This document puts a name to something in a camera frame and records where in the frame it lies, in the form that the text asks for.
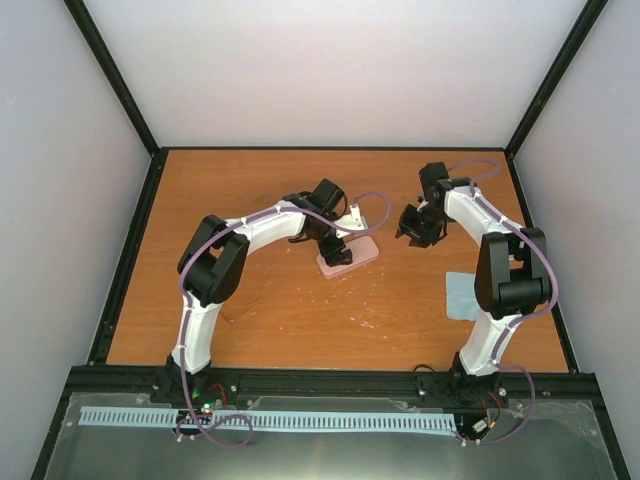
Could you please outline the pink glasses case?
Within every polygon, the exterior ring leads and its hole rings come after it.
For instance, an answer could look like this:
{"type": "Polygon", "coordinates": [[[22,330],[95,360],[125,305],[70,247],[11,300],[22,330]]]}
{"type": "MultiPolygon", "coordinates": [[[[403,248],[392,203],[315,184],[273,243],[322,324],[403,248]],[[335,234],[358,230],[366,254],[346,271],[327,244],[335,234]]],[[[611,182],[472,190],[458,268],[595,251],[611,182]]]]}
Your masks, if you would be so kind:
{"type": "Polygon", "coordinates": [[[352,262],[348,265],[329,266],[320,254],[316,256],[316,263],[325,279],[337,278],[368,265],[377,260],[380,254],[379,248],[371,236],[356,238],[348,242],[346,248],[352,253],[352,262]]]}

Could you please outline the light blue cleaning cloth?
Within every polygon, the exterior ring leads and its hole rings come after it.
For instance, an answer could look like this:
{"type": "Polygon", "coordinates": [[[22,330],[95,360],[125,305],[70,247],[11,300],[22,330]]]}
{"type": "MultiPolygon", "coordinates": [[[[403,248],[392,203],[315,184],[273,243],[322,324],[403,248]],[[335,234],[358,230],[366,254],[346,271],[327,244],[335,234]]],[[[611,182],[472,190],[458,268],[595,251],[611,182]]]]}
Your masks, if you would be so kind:
{"type": "Polygon", "coordinates": [[[445,280],[447,317],[451,320],[475,321],[481,311],[475,296],[475,275],[447,272],[445,280]]]}

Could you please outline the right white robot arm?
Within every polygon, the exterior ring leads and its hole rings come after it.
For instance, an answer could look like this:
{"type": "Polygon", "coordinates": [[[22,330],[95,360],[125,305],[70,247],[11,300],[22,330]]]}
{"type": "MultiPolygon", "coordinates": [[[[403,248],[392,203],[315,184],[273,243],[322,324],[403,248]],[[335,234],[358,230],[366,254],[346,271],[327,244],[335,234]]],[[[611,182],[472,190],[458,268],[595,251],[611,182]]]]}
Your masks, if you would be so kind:
{"type": "Polygon", "coordinates": [[[396,234],[413,247],[427,248],[445,239],[450,223],[460,225],[479,247],[474,278],[479,315],[466,344],[452,361],[448,393],[464,404],[497,388],[504,351],[517,328],[553,308],[558,286],[546,257],[546,237],[525,228],[492,205],[477,182],[453,178],[442,162],[419,172],[419,205],[405,207],[396,234]]]}

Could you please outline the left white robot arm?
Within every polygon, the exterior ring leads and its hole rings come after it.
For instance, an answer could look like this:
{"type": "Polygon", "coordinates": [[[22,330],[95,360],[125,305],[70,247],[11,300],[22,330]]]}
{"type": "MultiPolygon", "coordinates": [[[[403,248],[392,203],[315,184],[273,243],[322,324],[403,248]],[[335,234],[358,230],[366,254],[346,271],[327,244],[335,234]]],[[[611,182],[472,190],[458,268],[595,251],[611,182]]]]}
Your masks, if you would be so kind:
{"type": "Polygon", "coordinates": [[[279,240],[316,242],[320,258],[329,267],[353,263],[353,254],[341,238],[335,209],[347,205],[346,194],[324,179],[311,192],[288,195],[275,205],[238,219],[205,217],[179,263],[183,314],[171,363],[180,371],[172,388],[186,402],[201,400],[208,378],[201,372],[211,363],[211,342],[223,304],[237,290],[247,257],[279,240]]]}

